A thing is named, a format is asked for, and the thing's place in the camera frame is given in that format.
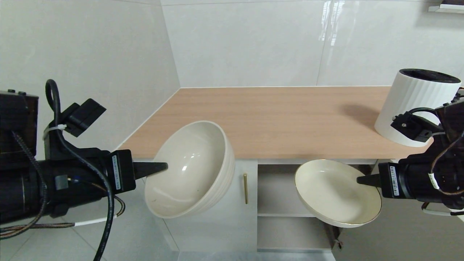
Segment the white cylindrical container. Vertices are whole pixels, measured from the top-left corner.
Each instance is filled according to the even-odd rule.
[[[422,69],[401,69],[375,122],[375,130],[383,137],[405,146],[427,145],[427,142],[413,141],[395,130],[390,126],[392,118],[418,107],[440,107],[454,98],[460,86],[461,80],[451,75]],[[417,112],[415,115],[439,123],[431,113]]]

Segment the barcode label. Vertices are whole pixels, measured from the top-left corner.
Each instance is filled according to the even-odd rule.
[[[111,157],[113,160],[113,172],[115,174],[115,185],[116,185],[116,190],[121,189],[121,181],[119,180],[119,167],[117,165],[117,156],[114,155]]]
[[[399,196],[400,190],[398,189],[398,181],[396,180],[396,170],[393,166],[390,166],[390,175],[392,176],[393,195]]]

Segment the white ceramic bowl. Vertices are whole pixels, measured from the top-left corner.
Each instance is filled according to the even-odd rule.
[[[355,228],[374,220],[382,198],[375,187],[361,185],[363,174],[340,162],[313,160],[298,168],[295,185],[303,205],[318,219],[341,228]]]
[[[175,132],[160,148],[155,162],[164,172],[147,177],[145,203],[161,218],[201,213],[229,189],[235,171],[232,146],[222,128],[198,121]]]

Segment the counter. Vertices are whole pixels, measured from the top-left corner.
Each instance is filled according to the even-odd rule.
[[[152,158],[176,130],[219,124],[236,158],[404,158],[422,153],[374,129],[390,87],[180,89],[121,147]]]

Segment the cabinet shelf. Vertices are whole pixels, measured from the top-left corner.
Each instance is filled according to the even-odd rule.
[[[324,223],[311,217],[258,217],[258,251],[331,251]]]
[[[258,216],[314,217],[295,187],[299,165],[258,165]]]

